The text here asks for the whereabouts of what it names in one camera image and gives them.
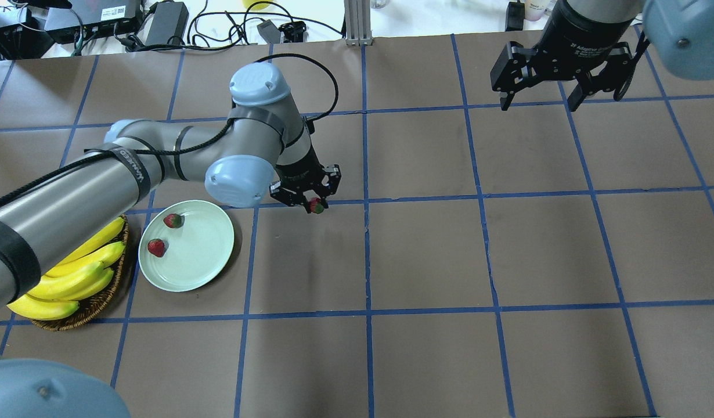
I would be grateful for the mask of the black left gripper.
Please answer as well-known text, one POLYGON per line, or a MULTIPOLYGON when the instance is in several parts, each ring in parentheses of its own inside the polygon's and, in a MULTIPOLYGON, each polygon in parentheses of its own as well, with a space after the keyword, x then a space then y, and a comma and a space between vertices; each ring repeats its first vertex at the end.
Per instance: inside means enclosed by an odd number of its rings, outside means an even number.
POLYGON ((303 206, 307 214, 315 197, 320 197, 320 211, 328 209, 327 198, 337 193, 341 182, 338 164, 323 166, 313 148, 294 163, 275 165, 275 173, 279 180, 270 185, 270 197, 288 207, 303 206))

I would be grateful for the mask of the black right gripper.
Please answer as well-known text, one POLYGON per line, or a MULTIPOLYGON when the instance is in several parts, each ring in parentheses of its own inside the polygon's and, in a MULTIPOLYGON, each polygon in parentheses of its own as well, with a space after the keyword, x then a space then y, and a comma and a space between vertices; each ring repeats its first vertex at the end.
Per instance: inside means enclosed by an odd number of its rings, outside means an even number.
POLYGON ((635 1, 558 1, 536 45, 508 42, 495 61, 490 80, 501 110, 543 81, 577 80, 568 96, 571 112, 597 92, 624 96, 636 61, 621 38, 635 18, 635 1))

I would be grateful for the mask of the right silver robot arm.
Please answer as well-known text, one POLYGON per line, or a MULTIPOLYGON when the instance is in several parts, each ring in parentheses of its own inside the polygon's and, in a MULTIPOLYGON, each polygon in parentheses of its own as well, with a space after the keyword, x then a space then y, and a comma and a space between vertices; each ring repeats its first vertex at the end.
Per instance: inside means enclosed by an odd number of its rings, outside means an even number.
POLYGON ((541 82, 574 80, 570 111, 598 92, 624 98, 650 46, 685 80, 714 80, 714 1, 558 1, 531 48, 508 42, 490 72, 500 108, 541 82))

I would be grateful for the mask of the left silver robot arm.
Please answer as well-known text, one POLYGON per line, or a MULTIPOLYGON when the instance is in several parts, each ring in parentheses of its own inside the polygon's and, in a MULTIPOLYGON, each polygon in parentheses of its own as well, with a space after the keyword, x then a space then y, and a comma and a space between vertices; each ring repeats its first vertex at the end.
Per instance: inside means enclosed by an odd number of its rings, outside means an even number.
POLYGON ((264 56, 230 79, 232 107, 219 131, 123 120, 100 146, 0 197, 0 308, 34 290, 49 268, 168 178, 202 182, 226 206, 258 206, 264 196, 312 212, 338 190, 337 164, 323 166, 291 88, 264 56))

